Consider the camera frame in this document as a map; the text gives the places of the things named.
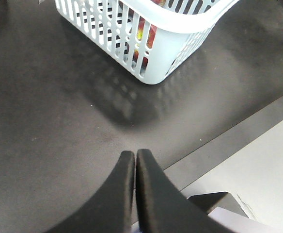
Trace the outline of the robot base black white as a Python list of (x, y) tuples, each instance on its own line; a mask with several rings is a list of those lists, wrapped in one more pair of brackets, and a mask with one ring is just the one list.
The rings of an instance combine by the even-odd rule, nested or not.
[(216, 192), (193, 195), (188, 198), (218, 221), (236, 233), (281, 233), (282, 230), (250, 219), (229, 192)]

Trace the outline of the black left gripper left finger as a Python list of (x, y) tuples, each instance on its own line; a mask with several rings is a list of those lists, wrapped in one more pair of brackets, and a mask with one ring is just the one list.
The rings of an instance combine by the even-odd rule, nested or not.
[(48, 233), (129, 233), (133, 202), (135, 158), (123, 151), (95, 194)]

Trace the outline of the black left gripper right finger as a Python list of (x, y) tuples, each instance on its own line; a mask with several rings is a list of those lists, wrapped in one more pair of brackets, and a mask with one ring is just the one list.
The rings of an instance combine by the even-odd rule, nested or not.
[(149, 149), (137, 151), (136, 202), (143, 233), (229, 233), (173, 185)]

